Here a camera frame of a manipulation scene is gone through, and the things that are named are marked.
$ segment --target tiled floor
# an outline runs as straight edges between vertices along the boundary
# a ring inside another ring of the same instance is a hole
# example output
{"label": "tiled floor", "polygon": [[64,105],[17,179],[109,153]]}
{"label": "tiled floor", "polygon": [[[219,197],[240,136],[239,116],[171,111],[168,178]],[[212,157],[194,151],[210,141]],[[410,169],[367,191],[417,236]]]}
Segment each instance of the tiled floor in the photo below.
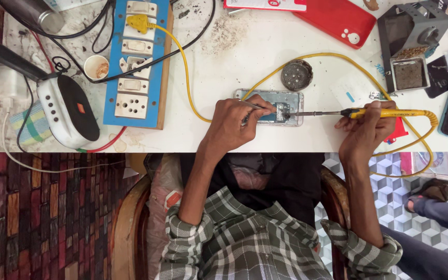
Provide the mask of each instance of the tiled floor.
{"label": "tiled floor", "polygon": [[[324,166],[345,179],[343,167],[339,162],[337,153],[326,153]],[[401,175],[399,153],[371,158],[370,170],[390,175]],[[371,187],[374,194],[374,204],[378,211],[379,222],[390,229],[404,232],[413,238],[431,245],[437,249],[448,252],[448,229],[441,227],[435,220],[430,220],[418,214],[408,213],[403,203],[413,193],[417,192],[427,178],[387,178],[379,175],[371,175]],[[320,220],[327,218],[326,211],[322,205],[315,208],[316,228],[319,229],[321,243],[320,256],[331,271],[331,242],[320,226]],[[410,279],[398,267],[393,272],[402,279]]]}

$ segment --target white table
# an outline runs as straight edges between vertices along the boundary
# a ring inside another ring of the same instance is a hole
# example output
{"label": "white table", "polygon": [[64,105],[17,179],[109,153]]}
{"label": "white table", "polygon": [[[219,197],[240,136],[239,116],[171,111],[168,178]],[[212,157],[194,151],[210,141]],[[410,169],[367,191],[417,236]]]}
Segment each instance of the white table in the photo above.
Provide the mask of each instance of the white table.
{"label": "white table", "polygon": [[[362,1],[354,0],[353,2],[367,10]],[[390,6],[404,2],[408,1],[380,3],[379,10],[371,13],[377,18]],[[67,25],[62,32],[70,34],[83,29],[82,21],[91,22],[99,13],[103,4],[104,1],[101,1],[63,12]],[[189,42],[200,32],[208,19],[211,6],[212,2],[210,0],[180,0],[174,5],[173,34],[182,44]],[[190,13],[184,18],[178,19],[179,13],[187,9],[190,10]],[[202,13],[194,13],[194,10],[197,9],[201,9]],[[216,22],[224,27],[216,28]],[[92,55],[90,45],[100,28],[99,25],[84,37],[65,41],[66,48],[71,50],[71,53],[76,56],[79,62],[83,63],[87,57]],[[32,35],[18,35],[18,31],[22,29],[21,25],[7,15],[4,33],[5,44],[24,58],[49,71],[44,56]],[[98,48],[105,43],[109,30],[108,25],[102,39],[98,42]],[[65,56],[51,41],[43,37],[41,39],[50,57],[54,55]],[[428,61],[431,62],[441,56],[444,50],[448,50],[448,31],[440,41],[440,47]],[[257,81],[290,59],[318,52],[345,54],[362,65],[380,81],[383,87],[386,87],[383,76],[375,67],[377,64],[383,64],[380,58],[381,50],[377,26],[372,30],[364,46],[359,50],[354,50],[301,21],[289,12],[249,10],[228,16],[222,9],[221,1],[217,1],[213,23],[200,41],[186,51],[195,106],[204,117],[211,118],[217,100],[230,98],[238,88],[252,87]],[[103,55],[108,58],[109,49],[103,52]],[[360,100],[362,104],[371,101],[368,96],[371,91],[376,90],[376,86],[352,65],[334,57],[310,58],[307,61],[313,67],[314,80],[310,86],[302,90],[305,95],[304,111],[339,111],[344,109],[336,98],[336,95],[339,95],[340,92],[343,94],[345,92],[359,93],[360,96],[364,97]],[[72,66],[69,73],[73,75],[76,71],[77,69]],[[74,75],[73,78],[79,82],[88,95],[101,129],[100,139],[84,148],[95,149],[101,147],[121,129],[118,126],[103,125],[102,123],[106,85],[91,85],[84,79],[83,75]],[[258,89],[285,90],[278,74],[259,86]],[[433,111],[440,118],[447,96],[448,93],[430,99],[424,90],[418,90],[404,93],[394,99],[402,109],[425,109]],[[17,102],[12,112],[23,111],[29,104],[30,98],[26,103]],[[4,112],[0,108],[0,133],[3,116]],[[425,117],[409,118],[409,120],[422,134],[430,128],[430,123]],[[260,125],[257,127],[255,140],[236,151],[338,151],[346,133],[333,128],[337,121],[338,116],[317,116],[305,117],[304,123],[300,127]],[[175,55],[170,61],[164,129],[128,128],[119,141],[105,151],[195,152],[208,126],[208,123],[199,120],[191,111],[186,94],[183,61],[180,55]],[[9,146],[9,150],[18,151],[13,129],[8,128],[6,135],[6,144]],[[393,150],[415,139],[414,135],[400,137],[392,145],[383,143],[378,150]],[[426,141],[433,151],[448,151],[448,137],[440,135],[437,131],[434,131]],[[26,149],[32,152],[73,151],[60,145],[53,137]],[[421,144],[407,149],[407,151],[424,150]],[[3,151],[1,139],[0,151]]]}

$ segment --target green checkered shirt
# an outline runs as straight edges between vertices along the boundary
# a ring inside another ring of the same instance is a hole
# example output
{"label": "green checkered shirt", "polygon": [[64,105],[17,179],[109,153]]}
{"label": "green checkered shirt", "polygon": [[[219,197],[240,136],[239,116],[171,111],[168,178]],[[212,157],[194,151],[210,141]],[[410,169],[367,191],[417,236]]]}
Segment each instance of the green checkered shirt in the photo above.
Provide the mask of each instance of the green checkered shirt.
{"label": "green checkered shirt", "polygon": [[[169,243],[156,279],[332,279],[314,251],[316,230],[278,202],[254,211],[224,187],[207,198],[200,225],[182,222],[178,212],[178,206],[171,207],[165,219]],[[322,220],[321,225],[348,258],[350,278],[398,278],[390,273],[402,255],[394,239],[383,235],[379,249],[337,223]]]}

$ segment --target yellow plug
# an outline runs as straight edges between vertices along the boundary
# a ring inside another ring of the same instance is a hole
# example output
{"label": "yellow plug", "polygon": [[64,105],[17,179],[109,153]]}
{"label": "yellow plug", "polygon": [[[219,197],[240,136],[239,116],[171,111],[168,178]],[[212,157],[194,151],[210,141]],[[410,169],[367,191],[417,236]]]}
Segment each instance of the yellow plug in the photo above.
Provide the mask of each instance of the yellow plug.
{"label": "yellow plug", "polygon": [[146,32],[148,32],[149,22],[148,16],[146,15],[128,16],[127,22],[130,27],[140,31],[142,34],[146,34]]}

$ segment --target yellow power cord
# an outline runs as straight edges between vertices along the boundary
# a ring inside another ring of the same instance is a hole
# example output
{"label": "yellow power cord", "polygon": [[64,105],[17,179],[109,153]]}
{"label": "yellow power cord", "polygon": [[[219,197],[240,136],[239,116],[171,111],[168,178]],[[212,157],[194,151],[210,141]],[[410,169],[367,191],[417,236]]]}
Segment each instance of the yellow power cord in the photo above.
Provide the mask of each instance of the yellow power cord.
{"label": "yellow power cord", "polygon": [[[176,43],[177,47],[181,51],[181,55],[183,57],[184,70],[186,72],[186,89],[188,91],[188,100],[190,102],[191,109],[196,114],[196,116],[198,116],[198,118],[200,118],[201,120],[203,120],[205,122],[208,122],[208,123],[212,122],[212,120],[204,118],[202,115],[200,115],[198,113],[198,111],[196,110],[195,105],[193,104],[193,100],[191,99],[191,93],[190,93],[190,78],[189,78],[189,71],[188,71],[188,62],[186,61],[186,55],[184,54],[184,50],[181,47],[181,44],[179,44],[179,42],[177,41],[176,37],[174,37],[174,35],[172,35],[171,32],[169,32],[167,29],[165,29],[165,28],[163,28],[161,26],[158,26],[155,23],[149,23],[148,22],[148,17],[146,15],[129,16],[127,18],[127,22],[128,22],[128,24],[131,27],[141,31],[143,34],[145,34],[147,32],[148,28],[155,28],[155,29],[160,29],[160,30],[164,31],[167,35],[169,35],[172,38],[172,40]],[[308,54],[308,55],[299,56],[297,58],[294,58],[293,60],[295,60],[295,59],[305,59],[305,58],[316,57],[316,56],[335,56],[335,57],[339,57],[339,58],[342,58],[342,59],[350,62],[353,66],[357,67],[360,71],[362,71],[370,80],[372,80],[373,83],[375,83],[375,85],[378,87],[378,89],[383,93],[383,95],[388,100],[392,100],[390,98],[389,94],[385,91],[385,89],[378,83],[378,81],[369,72],[367,72],[362,66],[358,65],[355,61],[351,60],[350,58],[348,58],[347,56],[345,56],[343,54],[332,53],[332,52],[323,52],[323,53],[315,53],[315,54]],[[269,79],[274,74],[276,74],[279,70],[283,69],[283,67],[285,67],[285,65],[286,64],[281,65],[278,69],[274,70],[267,77],[262,79],[260,82],[256,83],[241,99],[245,100],[250,95],[250,93],[253,92],[253,90],[255,90],[260,84],[262,84],[267,79]],[[437,119],[437,116],[435,116],[435,114],[433,112],[426,111],[426,110],[424,110],[424,112],[425,112],[425,116],[430,119],[430,124],[432,126],[430,128],[430,130],[425,135],[421,136],[414,129],[414,127],[409,123],[407,118],[402,117],[402,120],[404,121],[404,123],[407,124],[407,126],[411,129],[411,131],[413,131],[413,133],[418,137],[418,139],[416,141],[414,141],[412,143],[409,143],[409,144],[407,144],[405,146],[402,146],[402,147],[400,147],[398,149],[387,151],[387,152],[377,153],[377,154],[375,154],[373,156],[387,155],[389,153],[394,153],[394,152],[403,150],[405,148],[408,148],[408,147],[410,147],[410,146],[412,146],[414,144],[417,144],[419,142],[422,142],[423,145],[425,146],[426,150],[430,154],[430,161],[428,162],[426,167],[424,169],[422,169],[421,171],[418,171],[416,173],[409,174],[409,175],[402,175],[402,176],[386,175],[386,174],[380,174],[380,173],[376,173],[376,172],[371,172],[372,174],[376,174],[376,175],[380,175],[380,176],[384,176],[384,177],[391,177],[391,178],[407,178],[407,177],[412,177],[412,176],[419,175],[419,174],[425,172],[425,170],[427,170],[428,168],[430,168],[430,166],[433,163],[433,152],[432,152],[430,146],[428,146],[428,144],[426,143],[425,138],[428,137],[433,132],[433,130],[435,130],[435,128],[439,125],[439,121]]]}

